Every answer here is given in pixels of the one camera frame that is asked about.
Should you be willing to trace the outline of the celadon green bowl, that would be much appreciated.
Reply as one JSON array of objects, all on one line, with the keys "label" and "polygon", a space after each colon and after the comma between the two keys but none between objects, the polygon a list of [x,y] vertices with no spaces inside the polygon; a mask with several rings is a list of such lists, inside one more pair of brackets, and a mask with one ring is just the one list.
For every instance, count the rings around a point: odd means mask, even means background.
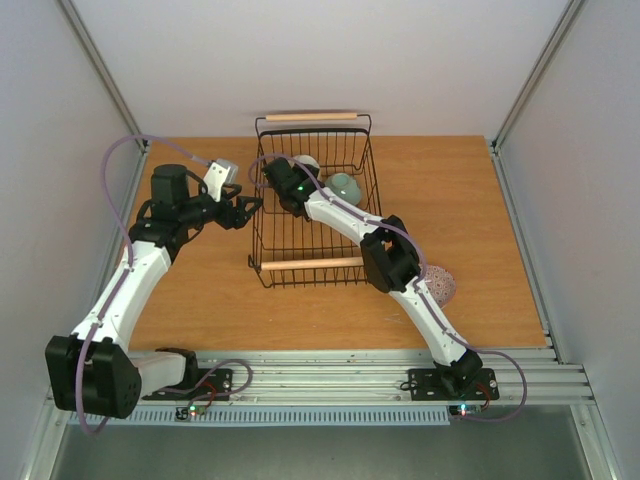
[{"label": "celadon green bowl", "polygon": [[329,189],[347,203],[357,206],[362,200],[362,191],[356,179],[347,173],[335,173],[325,182]]}]

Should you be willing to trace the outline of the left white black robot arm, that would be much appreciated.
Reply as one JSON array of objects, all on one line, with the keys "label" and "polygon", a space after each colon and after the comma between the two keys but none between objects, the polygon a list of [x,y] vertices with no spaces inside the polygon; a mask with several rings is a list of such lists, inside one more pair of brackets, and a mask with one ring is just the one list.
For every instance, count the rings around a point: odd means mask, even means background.
[{"label": "left white black robot arm", "polygon": [[242,195],[237,165],[219,159],[204,176],[164,164],[126,236],[122,259],[86,317],[68,336],[54,336],[45,360],[56,407],[77,415],[124,419],[143,397],[191,398],[206,375],[194,352],[161,348],[133,359],[129,345],[151,293],[180,250],[210,223],[243,228],[262,201]]}]

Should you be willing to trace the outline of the red dotted pattern bowl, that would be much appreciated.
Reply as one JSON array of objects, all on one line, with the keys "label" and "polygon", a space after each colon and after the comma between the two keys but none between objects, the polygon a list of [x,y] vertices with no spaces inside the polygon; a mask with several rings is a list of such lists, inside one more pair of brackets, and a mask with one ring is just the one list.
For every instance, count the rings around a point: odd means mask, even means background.
[{"label": "red dotted pattern bowl", "polygon": [[457,290],[453,275],[443,267],[428,265],[425,280],[431,296],[440,308],[444,308]]}]

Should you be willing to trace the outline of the black wire dish rack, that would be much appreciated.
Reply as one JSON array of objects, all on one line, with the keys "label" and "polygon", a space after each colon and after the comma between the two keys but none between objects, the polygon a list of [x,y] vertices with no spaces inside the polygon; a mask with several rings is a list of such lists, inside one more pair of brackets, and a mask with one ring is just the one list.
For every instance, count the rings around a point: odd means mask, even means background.
[{"label": "black wire dish rack", "polygon": [[[262,116],[255,119],[257,152],[306,154],[319,164],[319,178],[345,173],[362,192],[358,207],[382,213],[367,114]],[[359,245],[330,227],[294,217],[272,189],[257,189],[263,207],[253,219],[248,266],[266,288],[357,284],[366,280]]]}]

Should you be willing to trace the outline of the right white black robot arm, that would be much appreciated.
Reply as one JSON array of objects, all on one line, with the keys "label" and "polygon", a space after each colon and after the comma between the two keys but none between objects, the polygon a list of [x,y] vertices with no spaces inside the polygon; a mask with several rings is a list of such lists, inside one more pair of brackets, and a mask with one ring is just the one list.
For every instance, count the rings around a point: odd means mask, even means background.
[{"label": "right white black robot arm", "polygon": [[402,220],[349,204],[292,157],[266,154],[258,161],[285,211],[326,225],[359,246],[369,283],[400,305],[425,340],[446,397],[461,398],[479,389],[480,355],[458,334],[431,295],[424,254]]}]

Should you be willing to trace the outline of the yellow patterned bowl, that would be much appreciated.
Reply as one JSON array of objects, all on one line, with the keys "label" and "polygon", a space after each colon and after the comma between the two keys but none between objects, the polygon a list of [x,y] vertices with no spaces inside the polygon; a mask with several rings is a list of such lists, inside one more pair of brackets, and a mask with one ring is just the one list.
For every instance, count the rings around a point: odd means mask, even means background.
[{"label": "yellow patterned bowl", "polygon": [[304,164],[310,171],[315,174],[318,180],[321,179],[320,165],[314,157],[306,154],[299,154],[295,155],[294,159],[301,164]]}]

